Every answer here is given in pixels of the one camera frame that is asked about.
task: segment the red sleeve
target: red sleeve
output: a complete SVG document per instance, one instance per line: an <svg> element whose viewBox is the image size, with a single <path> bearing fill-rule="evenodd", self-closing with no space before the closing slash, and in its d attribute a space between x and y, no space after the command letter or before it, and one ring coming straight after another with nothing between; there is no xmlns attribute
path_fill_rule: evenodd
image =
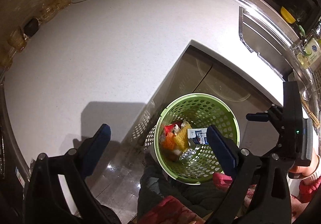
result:
<svg viewBox="0 0 321 224"><path fill-rule="evenodd" d="M299 185L299 199L302 203L310 202L312 197L314 196L314 193L319 188L319 185L321 183L321 177L317 178L315 181L313 181L311 184L306 185L304 184L304 181L300 182Z"/></svg>

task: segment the green trash can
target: green trash can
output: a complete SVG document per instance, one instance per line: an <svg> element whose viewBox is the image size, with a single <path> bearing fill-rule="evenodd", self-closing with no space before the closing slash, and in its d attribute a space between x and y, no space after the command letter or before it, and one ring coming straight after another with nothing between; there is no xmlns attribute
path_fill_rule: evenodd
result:
<svg viewBox="0 0 321 224"><path fill-rule="evenodd" d="M214 172L222 172L209 145L197 145L196 154L187 162L173 162L162 155L160 135L164 126L179 120L188 121L192 128L206 128L214 124L224 137L232 139L237 146L240 129L231 109L220 99L208 94L188 94L177 98L161 113L156 124L154 149L163 170L180 182L197 185L210 181Z"/></svg>

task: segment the human hand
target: human hand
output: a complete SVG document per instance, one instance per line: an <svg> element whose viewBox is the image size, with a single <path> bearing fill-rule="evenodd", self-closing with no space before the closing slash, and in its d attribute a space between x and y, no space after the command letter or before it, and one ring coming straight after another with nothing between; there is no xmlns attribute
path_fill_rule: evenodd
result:
<svg viewBox="0 0 321 224"><path fill-rule="evenodd" d="M305 166L293 166L289 171L292 173L301 173L303 176L310 176L312 173L315 172L317 166L319 164L319 158L313 149L312 151L312 159L311 164L308 167Z"/></svg>

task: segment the tiled floor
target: tiled floor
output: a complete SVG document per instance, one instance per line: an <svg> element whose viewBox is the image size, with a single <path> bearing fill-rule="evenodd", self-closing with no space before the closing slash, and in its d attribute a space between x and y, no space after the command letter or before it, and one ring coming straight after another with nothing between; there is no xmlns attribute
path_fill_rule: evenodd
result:
<svg viewBox="0 0 321 224"><path fill-rule="evenodd" d="M140 149L121 145L113 158L107 159L105 163L100 161L100 164L104 165L103 168L102 165L98 167L100 176L95 181L87 181L94 197L102 205L111 208L123 224L127 224L137 213L139 180L144 169L143 159L144 154Z"/></svg>

